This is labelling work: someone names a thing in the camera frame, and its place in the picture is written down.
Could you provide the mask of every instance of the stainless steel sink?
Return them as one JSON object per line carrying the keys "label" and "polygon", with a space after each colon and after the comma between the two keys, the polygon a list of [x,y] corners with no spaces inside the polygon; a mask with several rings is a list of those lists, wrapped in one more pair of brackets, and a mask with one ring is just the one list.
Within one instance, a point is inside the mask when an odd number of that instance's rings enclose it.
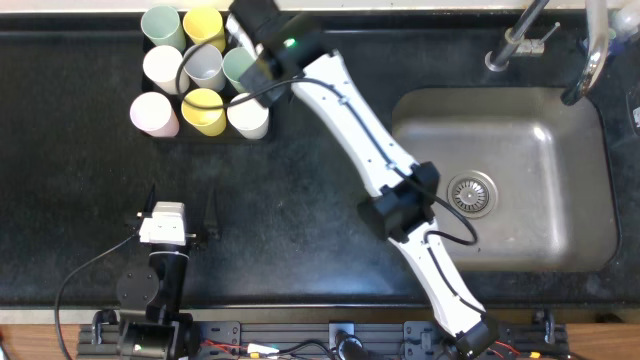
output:
{"label": "stainless steel sink", "polygon": [[[562,89],[424,89],[393,112],[393,136],[440,171],[438,194],[479,234],[477,246],[445,240],[465,270],[589,271],[616,252],[600,118]],[[435,206],[440,229],[469,238]]]}

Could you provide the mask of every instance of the pink cup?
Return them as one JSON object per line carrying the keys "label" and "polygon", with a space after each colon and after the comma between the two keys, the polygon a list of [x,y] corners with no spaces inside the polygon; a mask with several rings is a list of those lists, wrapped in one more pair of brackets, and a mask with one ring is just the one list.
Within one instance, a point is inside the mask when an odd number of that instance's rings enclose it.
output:
{"label": "pink cup", "polygon": [[131,122],[154,137],[174,137],[180,124],[166,96],[148,92],[138,96],[129,110]]}

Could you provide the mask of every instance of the drain strainer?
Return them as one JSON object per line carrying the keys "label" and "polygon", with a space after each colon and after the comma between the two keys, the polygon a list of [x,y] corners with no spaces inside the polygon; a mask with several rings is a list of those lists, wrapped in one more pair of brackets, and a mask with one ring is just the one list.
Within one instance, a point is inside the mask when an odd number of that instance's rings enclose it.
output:
{"label": "drain strainer", "polygon": [[497,199],[493,181],[479,171],[469,171],[453,178],[449,183],[449,203],[455,205],[463,215],[479,218],[486,215]]}

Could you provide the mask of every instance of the wooden table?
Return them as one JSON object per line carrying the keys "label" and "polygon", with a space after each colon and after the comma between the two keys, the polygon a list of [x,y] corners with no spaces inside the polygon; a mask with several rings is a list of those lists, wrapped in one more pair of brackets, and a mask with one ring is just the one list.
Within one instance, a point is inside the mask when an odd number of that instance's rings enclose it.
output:
{"label": "wooden table", "polygon": [[[568,325],[571,350],[590,360],[640,359],[640,325]],[[62,334],[75,351],[78,325],[64,325]],[[64,360],[53,325],[0,325],[11,360]]]}

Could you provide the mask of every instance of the chrome faucet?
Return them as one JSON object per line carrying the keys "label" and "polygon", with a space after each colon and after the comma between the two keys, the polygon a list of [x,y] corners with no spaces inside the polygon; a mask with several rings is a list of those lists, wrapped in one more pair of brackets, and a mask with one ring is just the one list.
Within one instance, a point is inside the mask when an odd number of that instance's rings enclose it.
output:
{"label": "chrome faucet", "polygon": [[[534,0],[524,11],[513,28],[508,29],[504,34],[504,41],[497,51],[490,51],[485,56],[485,64],[491,71],[504,71],[509,65],[509,59],[517,55],[519,48],[523,46],[525,34],[531,24],[540,15],[549,0]],[[565,105],[573,105],[584,97],[593,87],[605,60],[609,49],[609,21],[607,19],[607,3],[605,0],[585,0],[587,12],[587,25],[589,27],[589,50],[587,52],[587,63],[580,77],[575,81],[575,85],[567,88],[561,96]],[[558,24],[551,32],[543,38],[546,40],[549,35],[558,28]],[[532,54],[540,55],[544,52],[544,40],[537,41],[539,49]]]}

